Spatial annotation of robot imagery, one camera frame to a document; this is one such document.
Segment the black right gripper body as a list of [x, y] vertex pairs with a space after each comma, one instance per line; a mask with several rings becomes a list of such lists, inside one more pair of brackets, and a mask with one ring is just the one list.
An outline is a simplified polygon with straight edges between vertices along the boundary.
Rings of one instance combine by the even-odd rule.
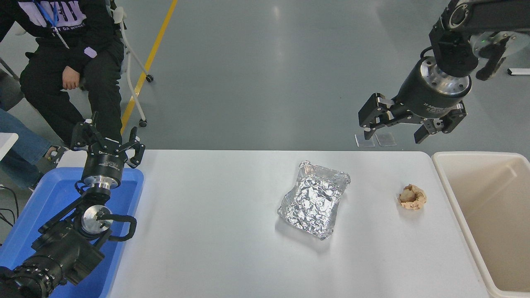
[[440, 118], [462, 101], [471, 86], [470, 76], [450, 76], [437, 66], [415, 66], [390, 111], [395, 117], [409, 112], [421, 118]]

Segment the person's hand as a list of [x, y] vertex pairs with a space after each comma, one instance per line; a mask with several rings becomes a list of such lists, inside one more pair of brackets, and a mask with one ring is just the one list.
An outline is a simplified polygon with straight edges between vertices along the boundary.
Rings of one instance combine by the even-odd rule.
[[70, 66], [66, 66], [62, 74], [62, 87], [64, 90], [74, 90], [80, 86], [81, 74]]

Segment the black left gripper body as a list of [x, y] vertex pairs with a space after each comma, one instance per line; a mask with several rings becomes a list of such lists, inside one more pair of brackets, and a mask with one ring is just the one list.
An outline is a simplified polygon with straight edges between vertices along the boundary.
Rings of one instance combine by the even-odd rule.
[[114, 180], [121, 180], [126, 160], [127, 155], [123, 151], [118, 156], [106, 154], [103, 151], [99, 151], [98, 153], [88, 151], [82, 179], [86, 180], [89, 177], [104, 176]]

